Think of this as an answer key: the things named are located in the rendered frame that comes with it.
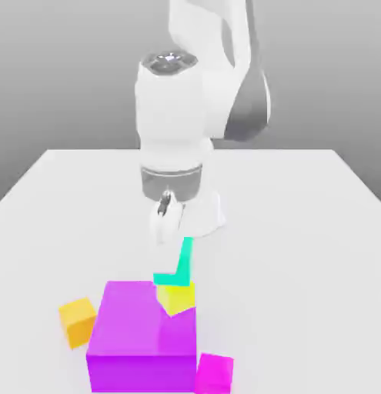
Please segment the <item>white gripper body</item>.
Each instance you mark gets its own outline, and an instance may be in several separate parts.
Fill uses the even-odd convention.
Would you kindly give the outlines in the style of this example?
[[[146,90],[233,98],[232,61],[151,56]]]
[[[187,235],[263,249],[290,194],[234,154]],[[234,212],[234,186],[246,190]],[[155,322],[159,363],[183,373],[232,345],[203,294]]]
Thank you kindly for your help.
[[[149,215],[149,231],[153,242],[157,245],[167,243],[175,237],[179,230],[183,214],[183,204],[171,203],[165,211],[165,215],[158,213],[160,204],[156,202]]]

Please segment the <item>small teal cube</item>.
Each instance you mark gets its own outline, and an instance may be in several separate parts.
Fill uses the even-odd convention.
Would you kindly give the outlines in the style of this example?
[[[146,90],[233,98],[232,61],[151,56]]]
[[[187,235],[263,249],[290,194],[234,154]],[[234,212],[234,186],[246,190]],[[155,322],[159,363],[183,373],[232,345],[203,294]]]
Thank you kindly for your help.
[[[174,273],[154,273],[153,282],[155,285],[190,286],[193,242],[193,237],[183,239],[176,271]]]

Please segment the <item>small yellow cube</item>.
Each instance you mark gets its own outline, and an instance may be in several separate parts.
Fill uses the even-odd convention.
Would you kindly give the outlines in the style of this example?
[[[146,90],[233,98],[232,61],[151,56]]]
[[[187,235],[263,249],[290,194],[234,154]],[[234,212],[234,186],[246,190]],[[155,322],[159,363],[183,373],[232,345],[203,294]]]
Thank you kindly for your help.
[[[156,297],[169,316],[196,307],[194,282],[189,286],[157,285]]]

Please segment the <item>small orange cube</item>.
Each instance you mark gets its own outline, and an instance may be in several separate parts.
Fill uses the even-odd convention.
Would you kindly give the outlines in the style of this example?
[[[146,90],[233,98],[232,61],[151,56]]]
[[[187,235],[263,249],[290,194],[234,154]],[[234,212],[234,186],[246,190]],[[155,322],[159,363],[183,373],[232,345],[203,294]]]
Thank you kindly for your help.
[[[97,313],[88,298],[77,299],[58,309],[60,323],[71,349],[89,342]]]

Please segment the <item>small magenta cube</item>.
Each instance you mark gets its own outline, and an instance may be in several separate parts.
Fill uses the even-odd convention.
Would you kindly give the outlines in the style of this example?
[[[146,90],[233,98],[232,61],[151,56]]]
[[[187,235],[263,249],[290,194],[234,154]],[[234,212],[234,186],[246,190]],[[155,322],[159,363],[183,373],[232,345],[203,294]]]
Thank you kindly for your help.
[[[196,371],[195,394],[231,394],[234,359],[202,353]]]

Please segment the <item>large purple box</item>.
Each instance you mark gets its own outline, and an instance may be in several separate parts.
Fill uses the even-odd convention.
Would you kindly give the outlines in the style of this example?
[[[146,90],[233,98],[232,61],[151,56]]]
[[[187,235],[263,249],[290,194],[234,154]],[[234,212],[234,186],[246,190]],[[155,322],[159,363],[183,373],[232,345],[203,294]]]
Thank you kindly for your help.
[[[93,392],[192,392],[196,311],[169,316],[149,281],[109,281],[86,352]]]

